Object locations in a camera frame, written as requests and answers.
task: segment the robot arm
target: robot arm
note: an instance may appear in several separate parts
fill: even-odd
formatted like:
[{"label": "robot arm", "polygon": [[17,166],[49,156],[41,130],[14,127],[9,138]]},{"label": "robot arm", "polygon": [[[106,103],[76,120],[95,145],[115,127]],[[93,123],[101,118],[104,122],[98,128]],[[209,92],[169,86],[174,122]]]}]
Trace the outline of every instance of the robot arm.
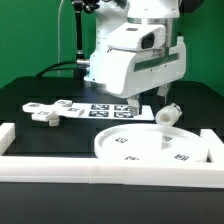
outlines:
[{"label": "robot arm", "polygon": [[183,77],[186,48],[178,37],[176,20],[189,4],[203,0],[83,0],[97,3],[96,50],[90,57],[88,86],[101,85],[117,97],[127,98],[138,115],[138,95]]}]

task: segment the white puzzle piece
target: white puzzle piece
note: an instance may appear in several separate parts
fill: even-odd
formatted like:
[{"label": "white puzzle piece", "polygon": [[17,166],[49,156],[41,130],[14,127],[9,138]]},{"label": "white puzzle piece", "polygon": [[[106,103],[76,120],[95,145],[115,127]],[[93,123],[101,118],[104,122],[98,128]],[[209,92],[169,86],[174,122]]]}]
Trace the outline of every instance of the white puzzle piece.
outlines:
[{"label": "white puzzle piece", "polygon": [[154,120],[151,107],[142,106],[142,114],[132,116],[130,107],[121,104],[88,104],[72,103],[69,100],[58,100],[53,105],[27,103],[23,111],[32,113],[32,119],[48,122],[50,126],[59,125],[59,116],[85,119],[115,119],[115,120]]}]

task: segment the white cylinder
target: white cylinder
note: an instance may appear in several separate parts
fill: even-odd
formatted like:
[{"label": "white cylinder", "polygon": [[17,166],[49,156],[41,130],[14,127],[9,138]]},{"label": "white cylinder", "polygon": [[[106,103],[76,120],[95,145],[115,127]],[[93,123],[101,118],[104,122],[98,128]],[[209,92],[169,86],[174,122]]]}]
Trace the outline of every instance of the white cylinder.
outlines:
[{"label": "white cylinder", "polygon": [[182,115],[182,111],[179,106],[172,103],[170,106],[166,106],[156,114],[156,123],[163,126],[173,126]]}]

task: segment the cable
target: cable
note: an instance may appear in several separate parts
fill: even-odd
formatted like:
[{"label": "cable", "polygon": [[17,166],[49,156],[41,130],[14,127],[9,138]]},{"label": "cable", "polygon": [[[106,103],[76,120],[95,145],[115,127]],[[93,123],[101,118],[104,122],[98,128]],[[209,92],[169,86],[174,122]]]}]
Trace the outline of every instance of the cable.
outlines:
[{"label": "cable", "polygon": [[180,7],[180,5],[181,5],[182,1],[183,1],[183,0],[179,0],[179,7]]},{"label": "cable", "polygon": [[76,60],[72,60],[72,61],[64,61],[64,62],[60,62],[60,63],[57,63],[57,64],[54,64],[54,65],[51,65],[47,68],[45,68],[44,70],[42,70],[41,72],[37,73],[36,74],[36,77],[37,78],[40,78],[44,75],[44,73],[46,72],[49,72],[49,71],[55,71],[55,70],[63,70],[63,68],[60,68],[60,66],[62,65],[70,65],[70,64],[76,64]]},{"label": "cable", "polygon": [[59,9],[58,9],[58,63],[61,61],[61,14],[62,8],[65,0],[61,0]]}]

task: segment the black cable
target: black cable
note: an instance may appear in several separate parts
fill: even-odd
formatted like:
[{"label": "black cable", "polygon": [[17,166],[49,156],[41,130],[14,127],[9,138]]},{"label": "black cable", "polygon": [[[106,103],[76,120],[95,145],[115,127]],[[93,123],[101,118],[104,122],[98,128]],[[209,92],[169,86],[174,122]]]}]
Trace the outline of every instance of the black cable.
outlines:
[{"label": "black cable", "polygon": [[51,69],[60,67],[62,65],[69,65],[69,64],[76,64],[76,60],[64,61],[64,62],[60,62],[60,63],[54,64],[54,65],[51,65],[51,66],[45,68],[44,70],[42,70],[41,72],[37,73],[36,77],[40,78],[44,75],[44,73],[51,71]]}]

